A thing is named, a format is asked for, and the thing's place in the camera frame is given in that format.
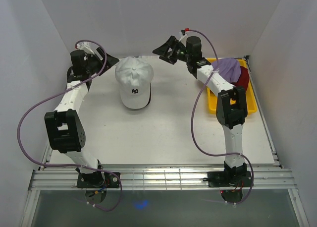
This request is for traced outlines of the purple baseball cap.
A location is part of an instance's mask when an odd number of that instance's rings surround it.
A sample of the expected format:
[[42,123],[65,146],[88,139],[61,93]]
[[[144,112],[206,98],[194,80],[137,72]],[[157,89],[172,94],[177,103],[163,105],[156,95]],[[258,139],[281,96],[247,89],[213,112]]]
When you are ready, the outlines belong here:
[[210,89],[229,90],[241,75],[240,63],[234,58],[222,58],[197,70],[197,79]]

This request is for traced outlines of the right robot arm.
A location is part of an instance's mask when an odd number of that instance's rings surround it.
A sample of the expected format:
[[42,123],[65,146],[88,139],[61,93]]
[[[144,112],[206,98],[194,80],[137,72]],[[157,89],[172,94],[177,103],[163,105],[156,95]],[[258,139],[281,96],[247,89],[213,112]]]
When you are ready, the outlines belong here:
[[170,36],[160,47],[153,50],[163,61],[186,63],[188,71],[208,87],[216,96],[216,118],[221,124],[225,139],[224,170],[208,175],[214,187],[252,186],[252,173],[247,170],[248,161],[243,155],[242,130],[247,117],[246,93],[243,87],[227,82],[202,53],[201,39],[187,38],[186,44]]

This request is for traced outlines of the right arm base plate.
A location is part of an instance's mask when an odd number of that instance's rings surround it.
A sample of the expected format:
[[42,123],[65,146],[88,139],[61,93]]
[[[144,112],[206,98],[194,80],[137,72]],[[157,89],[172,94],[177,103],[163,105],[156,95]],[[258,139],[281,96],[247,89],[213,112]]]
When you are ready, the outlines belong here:
[[244,187],[253,186],[250,171],[236,177],[229,177],[224,171],[210,171],[203,181],[207,182],[209,187],[235,187],[242,184]]

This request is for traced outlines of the dark red baseball cap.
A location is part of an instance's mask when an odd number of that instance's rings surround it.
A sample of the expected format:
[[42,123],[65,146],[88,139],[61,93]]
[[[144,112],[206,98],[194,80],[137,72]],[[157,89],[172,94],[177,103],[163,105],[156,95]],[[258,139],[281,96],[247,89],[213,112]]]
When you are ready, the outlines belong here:
[[247,68],[240,66],[241,74],[237,82],[232,83],[236,87],[243,87],[247,91],[250,81],[250,76]]

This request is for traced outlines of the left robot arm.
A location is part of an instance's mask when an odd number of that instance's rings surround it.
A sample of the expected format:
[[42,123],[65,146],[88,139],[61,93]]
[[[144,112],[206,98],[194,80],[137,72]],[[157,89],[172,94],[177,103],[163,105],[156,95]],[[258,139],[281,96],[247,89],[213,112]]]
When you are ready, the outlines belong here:
[[89,46],[78,46],[70,54],[72,65],[67,71],[68,92],[52,112],[45,114],[44,120],[50,147],[68,156],[79,173],[77,187],[117,188],[119,173],[112,175],[101,171],[100,161],[84,147],[86,134],[79,118],[79,109],[88,94],[95,74],[103,74],[119,60],[101,47],[92,51]]

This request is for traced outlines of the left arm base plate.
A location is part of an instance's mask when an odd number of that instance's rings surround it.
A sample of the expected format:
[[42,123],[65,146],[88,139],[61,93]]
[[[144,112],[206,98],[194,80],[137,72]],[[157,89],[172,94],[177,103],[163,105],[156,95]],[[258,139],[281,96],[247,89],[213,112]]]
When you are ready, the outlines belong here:
[[80,173],[78,174],[77,178],[77,188],[118,188],[119,184],[119,177],[120,173],[115,172],[115,177],[113,174],[110,173],[101,173],[101,172],[94,172],[94,173]]

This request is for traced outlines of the white baseball cap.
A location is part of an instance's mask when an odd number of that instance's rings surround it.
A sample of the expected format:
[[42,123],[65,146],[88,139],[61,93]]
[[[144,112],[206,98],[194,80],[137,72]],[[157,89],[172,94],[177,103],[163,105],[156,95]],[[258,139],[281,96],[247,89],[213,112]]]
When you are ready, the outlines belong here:
[[129,109],[135,102],[148,101],[150,84],[154,77],[152,66],[139,57],[121,59],[115,68],[122,103]]

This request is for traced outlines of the black baseball cap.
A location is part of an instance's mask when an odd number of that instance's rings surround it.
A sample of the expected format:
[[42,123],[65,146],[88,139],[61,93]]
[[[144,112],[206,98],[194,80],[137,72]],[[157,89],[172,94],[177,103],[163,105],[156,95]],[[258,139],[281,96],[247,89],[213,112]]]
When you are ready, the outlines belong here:
[[150,84],[150,89],[149,89],[149,95],[148,95],[147,103],[145,103],[145,98],[143,98],[142,101],[135,102],[135,104],[132,107],[130,107],[130,108],[133,109],[133,110],[143,109],[143,108],[145,108],[146,106],[148,106],[150,104],[151,98],[152,98],[152,84]]

